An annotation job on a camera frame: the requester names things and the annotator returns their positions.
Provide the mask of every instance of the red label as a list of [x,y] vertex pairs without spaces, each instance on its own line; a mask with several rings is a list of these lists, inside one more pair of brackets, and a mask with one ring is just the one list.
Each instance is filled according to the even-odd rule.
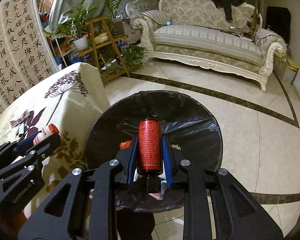
[[140,170],[160,170],[160,126],[158,121],[147,120],[139,124]]

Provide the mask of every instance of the sofa seat cushion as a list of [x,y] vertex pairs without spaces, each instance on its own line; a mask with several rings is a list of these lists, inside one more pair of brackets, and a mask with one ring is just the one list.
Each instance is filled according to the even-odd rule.
[[261,51],[253,42],[205,27],[164,26],[154,32],[153,41],[157,44],[215,52],[257,65],[262,60]]

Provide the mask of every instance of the black bottle cap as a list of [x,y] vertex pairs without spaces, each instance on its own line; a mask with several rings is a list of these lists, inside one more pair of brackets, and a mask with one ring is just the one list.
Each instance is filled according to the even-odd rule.
[[142,193],[160,193],[161,179],[158,176],[141,177],[138,179],[139,187]]

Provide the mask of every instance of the small white bottle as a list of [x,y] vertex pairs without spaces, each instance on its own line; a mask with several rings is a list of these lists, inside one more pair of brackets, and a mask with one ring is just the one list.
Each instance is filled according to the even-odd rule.
[[40,143],[42,140],[52,135],[53,133],[59,134],[58,128],[52,123],[49,125],[45,125],[42,128],[42,132],[39,132],[37,136],[33,139],[33,145],[37,145],[38,143]]

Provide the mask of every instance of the dark floor stripe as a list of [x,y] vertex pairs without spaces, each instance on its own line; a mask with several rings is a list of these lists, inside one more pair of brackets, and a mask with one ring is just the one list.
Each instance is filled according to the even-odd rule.
[[300,201],[300,193],[298,194],[262,194],[250,192],[250,194],[259,202],[261,205],[270,204],[286,204]]
[[198,87],[198,86],[194,86],[194,85],[190,85],[190,84],[186,84],[186,83],[182,83],[182,82],[178,82],[178,81],[174,81],[174,80],[158,78],[158,77],[152,77],[152,76],[146,76],[146,75],[142,75],[142,74],[130,73],[130,77],[134,78],[134,79],[150,81],[150,82],[154,82],[154,83],[158,83],[158,84],[162,84],[162,85],[168,85],[168,86],[171,86],[171,87],[177,87],[177,88],[189,90],[189,91],[192,91],[192,92],[197,92],[197,93],[200,93],[200,94],[203,94],[203,95],[207,95],[207,96],[215,97],[215,98],[218,98],[218,99],[222,99],[222,100],[225,100],[225,101],[228,101],[228,102],[232,102],[234,104],[237,104],[237,105],[240,105],[240,106],[245,106],[247,108],[256,110],[256,111],[261,112],[263,114],[267,114],[269,116],[272,116],[274,118],[277,118],[277,119],[279,119],[283,122],[286,122],[288,124],[291,124],[291,125],[299,128],[299,124],[298,124],[297,117],[296,117],[296,114],[294,112],[293,106],[291,104],[290,99],[288,99],[289,96],[288,96],[284,86],[282,85],[282,83],[280,81],[279,81],[279,83],[282,87],[282,90],[283,90],[284,94],[286,95],[286,98],[288,100],[288,103],[289,103],[289,106],[291,108],[291,112],[292,112],[292,115],[293,115],[294,119],[291,119],[291,118],[289,118],[289,117],[287,117],[283,114],[279,114],[279,113],[277,113],[277,112],[275,112],[271,109],[265,108],[263,106],[259,106],[255,103],[249,102],[247,100],[237,98],[237,97],[234,97],[234,96],[231,96],[231,95],[228,95],[228,94],[225,94],[225,93],[221,93],[221,92],[218,92],[218,91],[214,91],[214,90],[211,90],[211,89],[202,88],[202,87]]

